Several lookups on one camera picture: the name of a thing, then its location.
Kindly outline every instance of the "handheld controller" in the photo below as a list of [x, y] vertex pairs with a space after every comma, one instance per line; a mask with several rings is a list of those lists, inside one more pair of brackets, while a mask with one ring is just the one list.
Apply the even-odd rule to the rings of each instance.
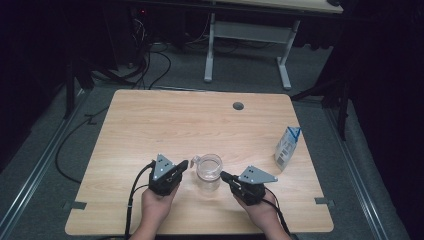
[[265, 196], [267, 182], [276, 182], [278, 179], [254, 166], [249, 166], [240, 175], [231, 175], [221, 172], [221, 178], [230, 185], [231, 192], [240, 198], [247, 206], [259, 204]]
[[157, 195], [167, 196], [183, 179], [188, 160], [175, 165], [162, 154], [158, 154], [156, 163], [149, 175], [149, 189]]

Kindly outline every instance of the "clear plastic cup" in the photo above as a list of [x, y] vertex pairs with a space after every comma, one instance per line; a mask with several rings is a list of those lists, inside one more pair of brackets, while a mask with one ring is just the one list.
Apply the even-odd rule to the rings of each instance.
[[223, 168], [221, 158], [216, 154], [195, 156], [191, 160], [191, 167], [196, 164], [197, 183], [203, 190], [214, 191], [219, 187], [220, 174]]

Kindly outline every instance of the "white carton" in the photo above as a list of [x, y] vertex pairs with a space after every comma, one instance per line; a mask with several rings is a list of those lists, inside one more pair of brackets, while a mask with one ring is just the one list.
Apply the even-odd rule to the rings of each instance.
[[275, 148], [275, 162], [281, 171], [284, 171], [293, 156], [300, 132], [300, 127], [287, 127], [283, 137], [280, 139], [277, 147]]

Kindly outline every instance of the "desk leg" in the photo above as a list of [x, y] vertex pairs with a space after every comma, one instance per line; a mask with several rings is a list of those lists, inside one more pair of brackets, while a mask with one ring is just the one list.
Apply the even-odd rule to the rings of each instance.
[[208, 49], [208, 55], [206, 56], [206, 67], [205, 67], [205, 82], [212, 82], [214, 38], [215, 38], [215, 13], [211, 13], [211, 24], [210, 24], [210, 30], [209, 30], [209, 49]]
[[283, 56], [277, 58], [278, 69], [280, 70], [281, 81], [283, 82], [283, 88], [285, 90], [291, 89], [289, 75], [287, 74], [286, 61], [289, 57], [290, 49], [293, 45], [294, 38], [296, 37], [299, 24], [300, 20], [294, 22], [293, 27], [290, 31], [289, 39], [286, 43], [286, 48], [284, 49]]

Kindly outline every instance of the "person's hand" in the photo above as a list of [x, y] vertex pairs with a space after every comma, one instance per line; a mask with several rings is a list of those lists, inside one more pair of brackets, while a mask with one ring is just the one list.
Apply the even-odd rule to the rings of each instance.
[[140, 226], [131, 236], [132, 240], [154, 239], [156, 232], [171, 211], [172, 201], [179, 185], [168, 196], [159, 196], [150, 189], [141, 195]]
[[[264, 199], [275, 204], [274, 196], [268, 190], [265, 191], [266, 194], [264, 196]], [[259, 204], [252, 206], [247, 206], [240, 198], [235, 195], [233, 196], [240, 204], [240, 206], [242, 206], [244, 210], [246, 210], [253, 224], [255, 224], [259, 229], [262, 230], [262, 232], [264, 232], [267, 239], [291, 239], [290, 236], [284, 231], [283, 227], [281, 226], [277, 212], [272, 206], [264, 202], [260, 202]]]

